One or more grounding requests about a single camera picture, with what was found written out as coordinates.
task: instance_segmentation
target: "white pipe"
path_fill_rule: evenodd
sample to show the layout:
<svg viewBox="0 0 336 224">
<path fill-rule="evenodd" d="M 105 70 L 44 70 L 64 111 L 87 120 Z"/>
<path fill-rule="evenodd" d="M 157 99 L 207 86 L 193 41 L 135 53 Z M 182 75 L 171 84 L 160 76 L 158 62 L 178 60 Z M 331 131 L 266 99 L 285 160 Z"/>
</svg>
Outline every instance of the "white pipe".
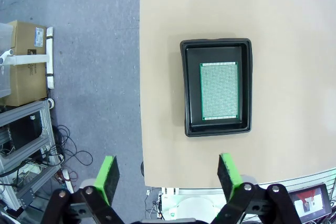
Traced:
<svg viewBox="0 0 336 224">
<path fill-rule="evenodd" d="M 48 62 L 48 55 L 13 55 L 7 57 L 6 61 L 2 65 L 22 65 Z"/>
<path fill-rule="evenodd" d="M 5 60 L 7 59 L 7 56 L 11 56 L 13 55 L 13 50 L 7 50 L 5 51 L 1 56 L 0 56 L 0 66 L 3 65 L 3 63 L 5 62 Z"/>
<path fill-rule="evenodd" d="M 49 56 L 49 61 L 47 62 L 47 85 L 49 89 L 54 89 L 54 67 L 53 67 L 53 35 L 54 35 L 54 28 L 48 27 L 47 28 L 47 41 L 46 41 L 46 53 Z"/>
<path fill-rule="evenodd" d="M 70 180 L 70 176 L 69 176 L 68 170 L 67 169 L 63 169 L 62 173 L 63 173 L 63 177 L 66 179 L 65 180 L 65 184 L 66 184 L 69 192 L 71 192 L 73 194 L 74 193 L 74 191 L 73 191 L 74 189 L 72 187 L 72 183 L 71 183 L 71 181 L 67 181 L 67 180 Z"/>
</svg>

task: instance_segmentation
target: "white plastic container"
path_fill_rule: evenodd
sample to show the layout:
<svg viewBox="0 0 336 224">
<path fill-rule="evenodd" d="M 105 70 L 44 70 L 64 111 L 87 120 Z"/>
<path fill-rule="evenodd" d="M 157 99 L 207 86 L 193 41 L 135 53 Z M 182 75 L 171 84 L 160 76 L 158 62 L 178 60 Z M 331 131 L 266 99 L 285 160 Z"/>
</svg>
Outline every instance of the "white plastic container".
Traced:
<svg viewBox="0 0 336 224">
<path fill-rule="evenodd" d="M 10 49 L 12 45 L 13 27 L 8 24 L 0 23 L 0 55 Z M 10 66 L 0 67 L 0 98 L 10 95 Z"/>
</svg>

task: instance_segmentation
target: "small display screen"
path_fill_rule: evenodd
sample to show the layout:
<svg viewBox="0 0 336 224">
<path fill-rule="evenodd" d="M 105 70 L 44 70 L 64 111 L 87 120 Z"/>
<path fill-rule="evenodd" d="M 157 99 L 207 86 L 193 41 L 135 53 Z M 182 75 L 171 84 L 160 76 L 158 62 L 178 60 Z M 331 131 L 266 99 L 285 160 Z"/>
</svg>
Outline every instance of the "small display screen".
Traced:
<svg viewBox="0 0 336 224">
<path fill-rule="evenodd" d="M 328 191 L 324 184 L 293 191 L 289 195 L 302 223 L 331 213 Z"/>
</svg>

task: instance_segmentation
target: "screw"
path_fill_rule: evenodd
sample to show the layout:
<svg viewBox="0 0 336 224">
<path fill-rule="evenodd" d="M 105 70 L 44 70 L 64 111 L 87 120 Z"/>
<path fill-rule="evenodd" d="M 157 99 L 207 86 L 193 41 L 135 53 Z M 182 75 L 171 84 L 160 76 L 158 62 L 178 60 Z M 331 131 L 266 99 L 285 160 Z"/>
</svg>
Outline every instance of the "screw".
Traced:
<svg viewBox="0 0 336 224">
<path fill-rule="evenodd" d="M 251 187 L 250 184 L 246 184 L 246 185 L 244 186 L 244 189 L 247 190 L 247 191 L 251 191 L 252 187 Z"/>
<path fill-rule="evenodd" d="M 61 191 L 58 195 L 59 197 L 63 198 L 66 196 L 66 192 L 65 191 Z"/>
<path fill-rule="evenodd" d="M 93 193 L 93 189 L 92 187 L 89 187 L 88 189 L 85 190 L 86 194 L 92 194 Z"/>
<path fill-rule="evenodd" d="M 279 191 L 279 187 L 278 186 L 272 186 L 272 191 L 277 193 Z"/>
</svg>

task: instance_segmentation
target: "cardboard box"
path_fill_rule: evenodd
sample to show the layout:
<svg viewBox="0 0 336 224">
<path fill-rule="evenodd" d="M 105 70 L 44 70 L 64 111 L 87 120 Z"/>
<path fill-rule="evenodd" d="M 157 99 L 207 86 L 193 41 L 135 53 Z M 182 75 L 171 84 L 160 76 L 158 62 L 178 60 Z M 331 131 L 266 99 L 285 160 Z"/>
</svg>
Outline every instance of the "cardboard box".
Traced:
<svg viewBox="0 0 336 224">
<path fill-rule="evenodd" d="M 44 26 L 13 21 L 12 49 L 15 55 L 44 55 L 46 30 Z M 10 67 L 12 93 L 3 104 L 20 106 L 47 97 L 46 64 L 25 64 Z"/>
</svg>

